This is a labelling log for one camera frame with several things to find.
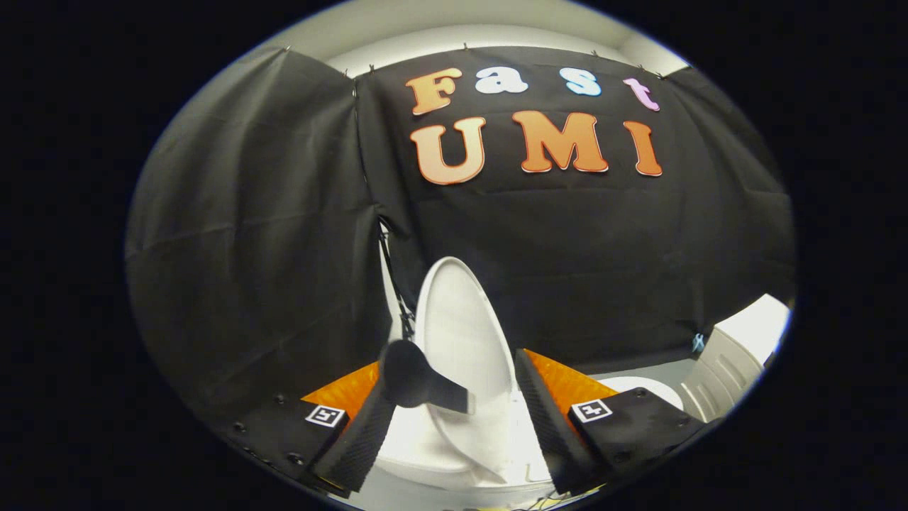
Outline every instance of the orange letter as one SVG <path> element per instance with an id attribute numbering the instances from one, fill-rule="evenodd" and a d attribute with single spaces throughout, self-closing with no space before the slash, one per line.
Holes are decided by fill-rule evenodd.
<path id="1" fill-rule="evenodd" d="M 414 115 L 423 115 L 432 110 L 438 110 L 451 104 L 448 97 L 441 97 L 440 92 L 445 94 L 454 93 L 454 80 L 451 78 L 460 78 L 463 73 L 456 67 L 438 71 L 431 75 L 413 78 L 405 85 L 413 89 L 413 95 L 416 96 L 416 106 L 413 107 Z"/>
<path id="2" fill-rule="evenodd" d="M 552 162 L 546 159 L 543 145 L 561 170 L 568 168 L 575 147 L 577 158 L 574 160 L 574 168 L 581 172 L 608 170 L 608 162 L 602 158 L 599 151 L 594 116 L 574 112 L 567 116 L 565 129 L 561 131 L 558 131 L 548 117 L 535 110 L 517 112 L 511 118 L 523 126 L 523 136 L 527 141 L 527 159 L 521 164 L 525 172 L 551 170 Z"/>
<path id="3" fill-rule="evenodd" d="M 486 164 L 481 131 L 484 125 L 486 119 L 482 117 L 468 117 L 454 123 L 454 129 L 463 134 L 463 145 L 467 149 L 467 157 L 457 166 L 445 165 L 441 154 L 441 136 L 445 133 L 445 126 L 426 126 L 411 133 L 410 140 L 416 143 L 416 157 L 422 176 L 436 185 L 453 185 L 469 181 L 479 174 Z"/>
<path id="4" fill-rule="evenodd" d="M 637 147 L 637 171 L 642 175 L 662 175 L 662 167 L 656 162 L 653 143 L 649 140 L 649 134 L 653 130 L 635 121 L 625 122 L 625 128 L 634 137 L 634 145 Z"/>

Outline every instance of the white object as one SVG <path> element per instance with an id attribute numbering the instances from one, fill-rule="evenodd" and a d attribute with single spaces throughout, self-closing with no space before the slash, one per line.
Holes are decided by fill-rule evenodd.
<path id="1" fill-rule="evenodd" d="M 414 330 L 429 365 L 473 393 L 476 412 L 398 407 L 375 465 L 451 490 L 551 486 L 504 333 L 458 259 L 445 257 L 427 273 Z"/>
<path id="2" fill-rule="evenodd" d="M 762 365 L 778 347 L 789 316 L 785 304 L 763 295 L 741 312 L 716 323 L 715 330 L 743 346 Z"/>
<path id="3" fill-rule="evenodd" d="M 641 376 L 615 376 L 598 380 L 598 382 L 616 392 L 626 392 L 627 390 L 642 386 L 653 394 L 665 399 L 667 402 L 674 405 L 675 408 L 684 411 L 684 403 L 681 401 L 681 396 L 679 396 L 672 387 L 652 378 L 644 378 Z"/>
<path id="4" fill-rule="evenodd" d="M 753 387 L 788 325 L 788 307 L 763 295 L 717 323 L 694 369 L 681 383 L 690 414 L 705 422 L 724 416 Z"/>

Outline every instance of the black fabric backdrop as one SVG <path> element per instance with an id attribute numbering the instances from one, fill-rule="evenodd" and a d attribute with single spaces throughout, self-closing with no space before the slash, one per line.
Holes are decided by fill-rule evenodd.
<path id="1" fill-rule="evenodd" d="M 387 341 L 353 107 L 349 78 L 267 48 L 216 76 L 148 158 L 126 242 L 133 310 L 209 424 L 303 396 Z"/>
<path id="2" fill-rule="evenodd" d="M 529 89 L 484 95 L 479 69 Z M 451 105 L 415 118 L 411 78 L 461 69 Z M 590 71 L 575 95 L 562 67 Z M 643 107 L 634 77 L 660 110 Z M 609 170 L 529 175 L 518 110 L 559 128 L 597 118 Z M 487 119 L 486 164 L 440 186 L 410 133 Z M 640 175 L 624 121 L 653 130 L 659 177 Z M 136 187 L 125 248 L 136 320 L 189 407 L 228 426 L 275 393 L 304 395 L 375 360 L 390 317 L 379 218 L 413 308 L 429 266 L 467 263 L 512 347 L 588 373 L 690 356 L 695 333 L 763 293 L 794 295 L 791 205 L 759 135 L 692 69 L 660 80 L 592 55 L 483 48 L 428 55 L 351 80 L 292 51 L 245 55 L 171 122 Z"/>
<path id="3" fill-rule="evenodd" d="M 520 72 L 522 93 L 483 94 L 475 74 Z M 413 115 L 412 78 L 449 67 L 451 103 Z M 576 95 L 562 67 L 591 72 L 601 95 Z M 660 105 L 644 107 L 623 83 L 636 78 Z M 690 355 L 696 333 L 763 293 L 795 290 L 790 199 L 759 134 L 697 71 L 666 80 L 592 55 L 529 47 L 427 55 L 356 79 L 360 148 L 391 258 L 413 307 L 429 266 L 462 259 L 489 295 L 508 342 L 592 373 Z M 527 174 L 521 126 L 511 115 L 544 113 L 559 129 L 571 112 L 597 119 L 609 169 L 557 165 Z M 443 125 L 448 165 L 465 156 L 455 121 L 482 116 L 486 163 L 471 180 L 435 185 L 420 174 L 410 133 Z M 652 128 L 659 177 L 640 175 L 625 121 Z"/>

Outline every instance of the toilet bowl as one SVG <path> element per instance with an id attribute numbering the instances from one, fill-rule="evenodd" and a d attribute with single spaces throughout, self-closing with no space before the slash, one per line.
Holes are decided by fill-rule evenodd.
<path id="1" fill-rule="evenodd" d="M 440 259 L 416 310 L 413 342 L 432 368 L 475 396 L 476 411 L 398 406 L 375 466 L 451 490 L 550 486 L 510 348 L 473 273 L 457 258 Z"/>

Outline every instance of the textured gripper pad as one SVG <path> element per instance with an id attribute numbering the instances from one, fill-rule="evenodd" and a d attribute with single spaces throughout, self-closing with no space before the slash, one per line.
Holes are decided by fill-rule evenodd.
<path id="1" fill-rule="evenodd" d="M 555 489 L 560 494 L 583 493 L 603 467 L 560 413 L 542 377 L 522 349 L 514 357 L 514 371 Z"/>
<path id="2" fill-rule="evenodd" d="M 356 418 L 328 452 L 316 462 L 312 473 L 351 491 L 360 491 L 388 434 L 395 405 L 384 395 L 379 377 Z"/>

